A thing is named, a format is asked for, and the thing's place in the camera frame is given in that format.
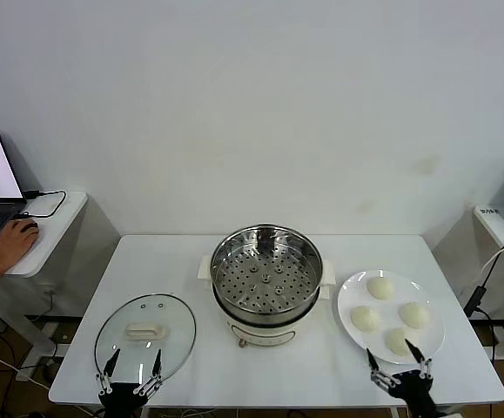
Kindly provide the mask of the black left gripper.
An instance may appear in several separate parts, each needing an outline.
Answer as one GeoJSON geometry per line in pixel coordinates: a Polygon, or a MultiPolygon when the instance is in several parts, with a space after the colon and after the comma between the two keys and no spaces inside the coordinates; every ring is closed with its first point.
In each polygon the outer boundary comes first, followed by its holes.
{"type": "Polygon", "coordinates": [[[146,396],[153,396],[162,385],[162,350],[159,349],[147,381],[137,383],[114,382],[111,377],[116,367],[120,348],[104,364],[104,369],[96,375],[100,384],[98,399],[104,407],[104,418],[129,418],[147,403],[146,396]]]}

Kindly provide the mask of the person's right hand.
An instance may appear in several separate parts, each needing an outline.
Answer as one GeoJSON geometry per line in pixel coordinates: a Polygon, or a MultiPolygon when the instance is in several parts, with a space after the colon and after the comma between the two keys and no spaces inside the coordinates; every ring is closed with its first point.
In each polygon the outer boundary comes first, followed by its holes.
{"type": "Polygon", "coordinates": [[[12,220],[0,232],[0,276],[11,269],[34,245],[39,229],[32,219],[12,220]]]}

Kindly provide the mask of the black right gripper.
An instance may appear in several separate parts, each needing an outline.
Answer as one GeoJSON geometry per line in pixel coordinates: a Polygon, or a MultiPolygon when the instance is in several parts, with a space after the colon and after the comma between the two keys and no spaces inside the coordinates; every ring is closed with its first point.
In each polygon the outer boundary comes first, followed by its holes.
{"type": "Polygon", "coordinates": [[[370,379],[379,388],[389,388],[388,394],[393,398],[403,400],[412,417],[435,417],[435,403],[429,394],[433,386],[432,359],[426,358],[410,340],[405,339],[405,343],[418,362],[420,370],[390,375],[380,369],[375,357],[367,349],[367,358],[371,369],[370,379]]]}

